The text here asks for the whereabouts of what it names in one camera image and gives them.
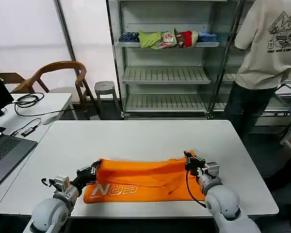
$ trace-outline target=white desk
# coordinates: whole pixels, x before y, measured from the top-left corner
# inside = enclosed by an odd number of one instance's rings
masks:
[[[23,94],[12,94],[13,98],[17,100]],[[24,115],[33,115],[39,113],[46,113],[51,111],[63,110],[70,104],[71,94],[46,94],[44,99],[42,99],[35,106],[27,109],[19,109],[19,112]],[[13,131],[23,127],[29,121],[35,117],[21,117],[16,115],[14,111],[14,104],[6,106],[7,112],[5,115],[0,117],[0,126],[6,127],[7,129],[3,132],[6,135],[11,134]],[[59,113],[56,119],[59,119],[62,113]],[[36,130],[28,135],[26,139],[40,142],[41,138],[44,136],[46,131],[49,129],[49,125],[40,125]],[[15,177],[18,175],[24,164],[27,162],[29,155],[12,171],[12,173],[0,184],[0,201],[11,186]]]
[[[223,183],[241,197],[248,215],[278,213],[257,168],[228,121],[56,121],[0,203],[0,214],[31,215],[53,188],[41,178],[76,176],[78,168],[99,158],[163,161],[195,149],[220,165]],[[72,217],[209,217],[193,201],[84,204],[78,198]]]

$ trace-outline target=graphic print on t-shirt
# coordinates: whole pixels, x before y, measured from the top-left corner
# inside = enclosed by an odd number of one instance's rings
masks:
[[[269,27],[268,53],[291,51],[291,16],[284,11]]]

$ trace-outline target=blue folded cloth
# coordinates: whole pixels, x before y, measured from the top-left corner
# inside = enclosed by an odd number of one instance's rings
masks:
[[[118,39],[119,42],[140,42],[139,33],[125,33]]]
[[[218,38],[217,35],[214,33],[208,32],[198,32],[198,40],[199,42],[217,42]]]

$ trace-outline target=gray stool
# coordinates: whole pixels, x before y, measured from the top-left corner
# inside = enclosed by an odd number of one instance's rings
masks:
[[[97,95],[97,101],[98,101],[98,105],[99,105],[99,108],[100,108],[101,111],[102,111],[102,102],[101,102],[101,99],[100,99],[100,95],[112,94],[115,106],[118,109],[119,114],[121,114],[121,109],[120,109],[120,106],[118,104],[116,93],[115,93],[114,82],[112,82],[112,81],[97,82],[95,84],[94,90],[95,90],[95,93]]]

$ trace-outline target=chair backrest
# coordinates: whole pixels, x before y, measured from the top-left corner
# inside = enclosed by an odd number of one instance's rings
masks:
[[[80,72],[79,76],[77,77],[76,80],[76,85],[80,85],[82,81],[85,78],[86,74],[86,68],[85,66],[80,63],[80,62],[74,62],[74,61],[61,61],[61,62],[54,62],[51,64],[48,64],[42,68],[40,68],[28,81],[26,84],[28,87],[32,87],[32,85],[35,82],[38,82],[40,86],[45,90],[45,92],[49,92],[49,89],[47,86],[42,82],[41,76],[45,73],[53,72],[56,70],[61,70],[61,69],[77,69]]]
[[[0,73],[0,78],[3,79],[4,84],[22,83],[23,81],[25,81],[25,79],[17,73]]]

